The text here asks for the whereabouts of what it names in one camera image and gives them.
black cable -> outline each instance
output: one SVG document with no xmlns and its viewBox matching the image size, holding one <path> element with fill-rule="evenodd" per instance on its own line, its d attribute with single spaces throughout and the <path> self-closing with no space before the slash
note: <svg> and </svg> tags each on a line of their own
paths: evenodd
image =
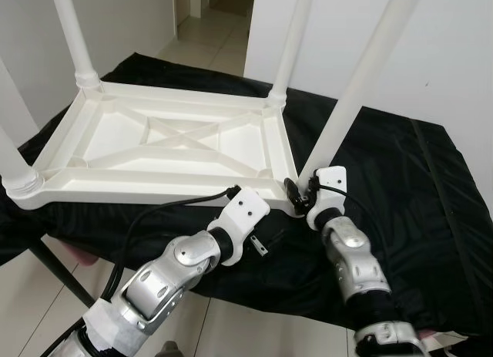
<svg viewBox="0 0 493 357">
<path fill-rule="evenodd" d="M 229 187 L 222 193 L 212 195 L 210 197 L 197 197 L 194 199 L 188 199 L 188 200 L 179 200 L 179 201 L 172 201 L 169 203 L 157 205 L 155 207 L 150 207 L 147 208 L 146 210 L 143 210 L 140 212 L 140 214 L 132 221 L 132 223 L 129 226 L 129 229 L 126 232 L 125 235 L 125 241 L 123 243 L 122 247 L 122 252 L 120 254 L 119 260 L 115 263 L 113 266 L 113 270 L 111 275 L 108 278 L 108 281 L 106 282 L 106 286 L 104 290 L 102 291 L 101 297 L 102 299 L 109 300 L 114 294 L 116 289 L 118 288 L 118 284 L 120 283 L 120 280 L 122 279 L 123 275 L 123 270 L 125 269 L 125 260 L 126 260 L 126 255 L 127 251 L 129 248 L 130 240 L 132 239 L 133 235 L 133 230 L 137 226 L 137 224 L 148 214 L 151 214 L 152 212 L 155 212 L 157 210 L 163 209 L 163 208 L 168 208 L 168 207 L 177 207 L 177 206 L 182 206 L 182 205 L 187 205 L 187 204 L 195 204 L 195 203 L 202 203 L 204 201 L 209 201 L 209 200 L 215 200 L 219 199 L 220 197 L 224 197 L 226 195 L 229 196 L 229 194 L 235 194 L 239 190 L 239 187 Z M 76 323 L 74 323 L 70 328 L 65 330 L 63 334 L 61 334 L 46 350 L 45 352 L 41 355 L 41 357 L 48 357 L 56 347 L 59 346 L 60 343 L 62 343 L 65 339 L 67 339 L 70 334 L 72 334 L 76 329 L 81 328 L 84 325 L 84 320 L 80 318 L 77 320 Z"/>
<path fill-rule="evenodd" d="M 329 190 L 333 191 L 334 193 L 338 193 L 341 195 L 344 195 L 348 200 L 351 200 L 354 202 L 368 217 L 369 221 L 371 222 L 371 225 L 373 226 L 373 229 L 375 233 L 377 234 L 378 238 L 380 239 L 380 244 L 382 247 L 382 251 L 384 253 L 384 262 L 385 262 L 385 272 L 387 274 L 387 282 L 390 287 L 392 287 L 392 280 L 393 280 L 393 275 L 392 275 L 392 270 L 391 270 L 391 263 L 388 255 L 388 249 L 387 249 L 387 241 L 385 240 L 384 232 L 381 230 L 380 225 L 378 222 L 374 219 L 374 215 L 370 213 L 370 211 L 364 206 L 363 203 L 361 203 L 356 197 L 353 197 L 351 194 L 348 194 L 346 191 L 336 189 L 335 187 L 330 187 L 330 186 L 325 186 L 325 185 L 320 185 L 316 184 L 316 187 L 322 190 Z"/>
</svg>

white pole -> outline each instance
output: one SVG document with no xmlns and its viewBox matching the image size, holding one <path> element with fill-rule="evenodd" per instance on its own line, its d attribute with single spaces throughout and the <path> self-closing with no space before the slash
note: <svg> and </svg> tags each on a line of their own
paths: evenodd
<svg viewBox="0 0 493 357">
<path fill-rule="evenodd" d="M 72 0 L 53 0 L 62 23 L 63 32 L 69 46 L 75 67 L 75 80 L 81 89 L 100 86 L 98 73 L 92 67 L 86 42 L 80 29 L 79 20 Z"/>
<path fill-rule="evenodd" d="M 297 0 L 276 79 L 267 97 L 267 105 L 269 106 L 281 108 L 286 106 L 286 90 L 310 15 L 311 2 L 312 0 Z"/>
<path fill-rule="evenodd" d="M 384 68 L 419 0 L 389 0 L 356 69 L 312 150 L 298 186 L 306 190 L 314 170 L 328 167 Z"/>
<path fill-rule="evenodd" d="M 42 186 L 43 179 L 17 151 L 14 143 L 0 126 L 0 176 L 9 196 L 22 196 Z"/>
</svg>

black fabric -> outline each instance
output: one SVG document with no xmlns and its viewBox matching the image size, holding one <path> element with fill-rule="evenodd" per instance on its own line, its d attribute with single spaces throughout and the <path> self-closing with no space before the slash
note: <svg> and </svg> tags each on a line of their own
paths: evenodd
<svg viewBox="0 0 493 357">
<path fill-rule="evenodd" d="M 137 54 L 105 80 L 242 96 L 266 96 L 270 89 L 264 83 Z M 300 172 L 336 100 L 292 89 L 287 95 L 283 117 Z M 62 113 L 22 147 L 29 163 L 61 118 Z M 333 165 L 347 168 L 348 191 L 384 229 L 394 297 L 405 318 L 418 329 L 491 335 L 493 224 L 443 127 L 363 108 Z M 368 217 L 350 201 L 345 207 L 382 262 L 381 240 Z M 0 260 L 9 260 L 31 239 L 48 232 L 114 261 L 128 226 L 142 209 L 145 206 L 135 204 L 51 203 L 23 211 L 1 190 Z M 157 257 L 175 236 L 204 229 L 219 211 L 175 207 L 149 215 L 136 229 L 149 239 L 132 247 L 128 266 L 137 268 Z M 272 211 L 255 235 L 268 255 L 259 256 L 246 243 L 241 262 L 219 266 L 193 290 L 262 311 L 352 326 L 320 238 L 304 220 Z"/>
</svg>

